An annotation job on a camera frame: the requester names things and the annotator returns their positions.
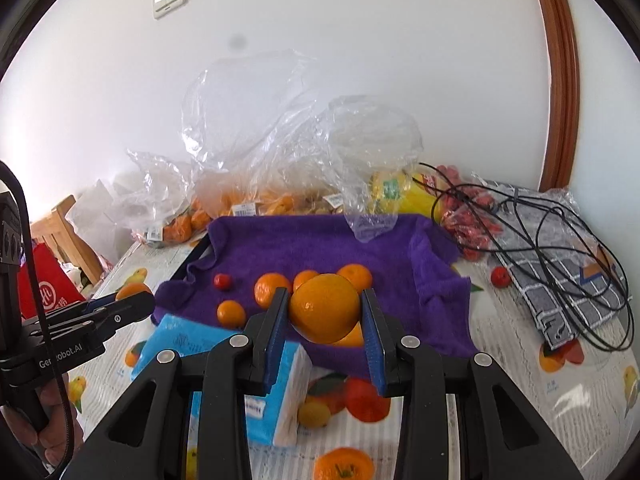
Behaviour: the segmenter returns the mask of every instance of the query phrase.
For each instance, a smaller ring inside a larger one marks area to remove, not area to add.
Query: human hand
[[[63,379],[65,386],[68,386],[69,376],[64,374]],[[29,424],[20,413],[12,410],[8,406],[2,406],[2,414],[18,441],[25,446],[35,446],[37,443],[40,443],[45,449],[44,455],[47,461],[51,465],[56,466],[65,454],[66,444],[65,410],[62,406],[62,399],[60,398],[56,381],[51,381],[42,388],[40,391],[40,402],[43,406],[50,407],[50,419],[49,425],[39,434],[36,433],[36,430],[33,429],[31,424]],[[76,408],[73,405],[71,405],[71,414],[74,423],[75,452],[82,444],[84,432],[80,424],[78,424],[78,412],[76,412]]]

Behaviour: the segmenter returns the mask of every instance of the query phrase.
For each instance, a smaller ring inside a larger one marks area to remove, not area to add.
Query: wooden door frame
[[[568,0],[539,0],[550,67],[549,126],[540,190],[568,186],[580,115],[580,69]]]

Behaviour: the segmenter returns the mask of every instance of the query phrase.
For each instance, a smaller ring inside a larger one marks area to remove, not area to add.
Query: white wall
[[[570,187],[584,219],[625,267],[638,323],[640,62],[594,0],[569,4],[580,56],[580,130]],[[640,358],[640,330],[634,352]]]
[[[323,99],[377,94],[411,112],[427,160],[537,185],[537,0],[190,0],[159,21],[151,0],[58,0],[0,84],[0,158],[39,216],[129,168],[126,148],[182,155],[188,83],[217,58],[283,48],[323,63]]]

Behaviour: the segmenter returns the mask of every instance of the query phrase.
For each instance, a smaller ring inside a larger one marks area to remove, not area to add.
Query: red cherry tomato
[[[496,288],[505,288],[511,285],[509,271],[503,266],[495,267],[495,269],[491,271],[491,283]]]
[[[228,274],[216,274],[213,278],[213,286],[215,286],[217,290],[229,290],[232,283],[231,276]]]
[[[361,422],[379,422],[391,408],[391,399],[380,397],[369,381],[349,377],[344,383],[344,405]]]

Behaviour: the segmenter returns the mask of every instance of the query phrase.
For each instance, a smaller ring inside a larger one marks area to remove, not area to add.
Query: blue tissue box
[[[131,372],[135,379],[158,352],[171,348],[181,356],[211,350],[234,333],[166,314],[144,345]],[[250,440],[270,446],[295,446],[298,406],[304,402],[311,372],[311,360],[299,343],[286,341],[278,379],[266,397],[244,397],[246,433]],[[191,415],[200,415],[201,393],[193,396]]]

